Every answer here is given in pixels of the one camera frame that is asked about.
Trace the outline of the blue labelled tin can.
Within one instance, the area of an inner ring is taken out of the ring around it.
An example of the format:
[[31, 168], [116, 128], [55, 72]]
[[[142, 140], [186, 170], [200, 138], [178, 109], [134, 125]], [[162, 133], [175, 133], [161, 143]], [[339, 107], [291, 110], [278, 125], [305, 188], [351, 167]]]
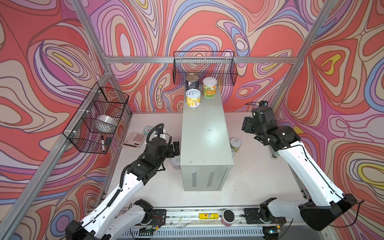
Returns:
[[191, 89], [198, 90], [200, 85], [199, 75], [194, 73], [188, 73], [185, 77], [185, 85], [186, 85], [185, 87], [186, 91]]

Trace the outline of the green orange labelled can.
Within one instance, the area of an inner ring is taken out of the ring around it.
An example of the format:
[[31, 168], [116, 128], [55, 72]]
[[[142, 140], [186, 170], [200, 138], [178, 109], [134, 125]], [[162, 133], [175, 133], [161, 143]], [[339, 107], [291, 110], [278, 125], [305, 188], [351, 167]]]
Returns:
[[214, 98], [217, 93], [218, 80], [214, 77], [203, 79], [203, 95], [205, 98]]

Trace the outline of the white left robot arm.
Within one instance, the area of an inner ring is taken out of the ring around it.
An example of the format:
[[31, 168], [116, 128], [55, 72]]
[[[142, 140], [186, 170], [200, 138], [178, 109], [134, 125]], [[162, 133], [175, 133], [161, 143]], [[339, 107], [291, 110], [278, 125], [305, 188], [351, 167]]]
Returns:
[[155, 137], [148, 141], [145, 151], [127, 165], [119, 184], [90, 214], [81, 221], [71, 221], [65, 229], [65, 240], [116, 240], [136, 225], [148, 225], [154, 218], [153, 206], [140, 199], [121, 213], [131, 198], [148, 181], [165, 170], [164, 161], [180, 155], [180, 143]]

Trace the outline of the yellow labelled tin can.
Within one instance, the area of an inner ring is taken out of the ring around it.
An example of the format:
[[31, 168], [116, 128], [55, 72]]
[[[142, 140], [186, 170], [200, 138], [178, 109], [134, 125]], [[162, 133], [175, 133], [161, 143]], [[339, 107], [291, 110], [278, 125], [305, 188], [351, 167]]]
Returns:
[[201, 103], [201, 92], [197, 89], [190, 89], [186, 92], [186, 103], [190, 108], [196, 108]]

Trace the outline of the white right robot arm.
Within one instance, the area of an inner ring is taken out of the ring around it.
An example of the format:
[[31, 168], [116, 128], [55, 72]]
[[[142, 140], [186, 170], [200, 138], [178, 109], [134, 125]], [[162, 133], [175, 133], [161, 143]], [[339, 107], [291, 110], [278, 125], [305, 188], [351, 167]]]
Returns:
[[258, 217], [264, 223], [275, 218], [304, 221], [321, 231], [353, 206], [361, 203], [345, 194], [313, 160], [299, 135], [289, 126], [278, 126], [270, 107], [256, 107], [243, 121], [242, 131], [253, 134], [255, 140], [270, 146], [291, 167], [309, 192], [307, 201], [281, 202], [269, 198], [260, 204]]

